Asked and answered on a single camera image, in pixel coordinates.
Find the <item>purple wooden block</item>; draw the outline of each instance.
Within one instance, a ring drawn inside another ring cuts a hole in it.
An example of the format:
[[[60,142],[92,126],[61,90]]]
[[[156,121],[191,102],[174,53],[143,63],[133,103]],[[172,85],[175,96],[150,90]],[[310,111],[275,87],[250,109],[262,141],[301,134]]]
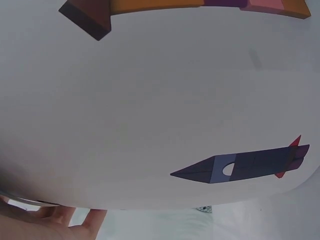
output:
[[[287,171],[292,171],[292,170],[296,170],[298,168],[300,168],[301,164],[303,163],[304,159],[300,158],[300,159],[296,159],[294,160],[290,166],[288,167]]]
[[[303,145],[299,146],[298,149],[295,152],[295,159],[301,159],[304,158],[307,155],[307,152],[309,150],[310,145]]]
[[[203,6],[245,8],[248,0],[204,0]]]
[[[195,182],[210,183],[211,171],[195,172],[195,173],[171,173],[171,176],[187,179]]]
[[[191,166],[185,167],[184,169],[175,171],[174,174],[192,174],[200,172],[212,172],[214,166],[215,157],[210,157],[206,160],[197,162]]]

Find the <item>triangular block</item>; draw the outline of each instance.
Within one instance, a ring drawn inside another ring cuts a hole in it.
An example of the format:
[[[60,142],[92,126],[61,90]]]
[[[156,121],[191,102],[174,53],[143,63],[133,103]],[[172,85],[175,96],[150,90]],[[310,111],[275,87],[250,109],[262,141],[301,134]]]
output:
[[[184,169],[174,172],[174,174],[191,174],[199,172],[212,172],[214,166],[215,157],[210,157],[206,160],[197,162],[191,166],[187,166]]]
[[[171,173],[171,176],[187,179],[195,182],[210,183],[211,171],[195,172],[195,173]]]

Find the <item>white surface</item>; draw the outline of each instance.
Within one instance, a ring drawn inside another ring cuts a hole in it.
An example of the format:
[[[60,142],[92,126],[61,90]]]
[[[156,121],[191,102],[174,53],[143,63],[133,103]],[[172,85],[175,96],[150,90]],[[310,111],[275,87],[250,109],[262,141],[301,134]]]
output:
[[[319,166],[319,1],[307,20],[210,7],[124,14],[101,42],[60,15],[62,3],[0,3],[3,190],[87,208],[190,208],[289,191]],[[169,175],[300,134],[310,150],[282,179]]]

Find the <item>finger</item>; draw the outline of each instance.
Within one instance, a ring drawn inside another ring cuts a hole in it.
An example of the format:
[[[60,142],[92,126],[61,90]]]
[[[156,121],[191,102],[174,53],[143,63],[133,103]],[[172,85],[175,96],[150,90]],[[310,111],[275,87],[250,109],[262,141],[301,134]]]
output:
[[[28,211],[32,216],[43,219],[51,217],[56,210],[55,206],[42,206],[38,209],[38,211]]]
[[[7,198],[6,196],[0,195],[0,201],[8,203],[9,202],[9,198]]]
[[[56,206],[53,214],[49,217],[49,220],[68,227],[75,210],[75,207]]]
[[[107,215],[107,210],[91,209],[82,226],[89,230],[90,237],[96,239],[102,223]]]

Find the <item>dark red wooden block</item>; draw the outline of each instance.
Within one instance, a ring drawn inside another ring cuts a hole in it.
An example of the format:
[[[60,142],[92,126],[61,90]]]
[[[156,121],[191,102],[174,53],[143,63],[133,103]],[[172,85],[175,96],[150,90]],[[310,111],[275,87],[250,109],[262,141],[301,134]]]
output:
[[[68,0],[59,12],[98,41],[111,32],[110,0]]]

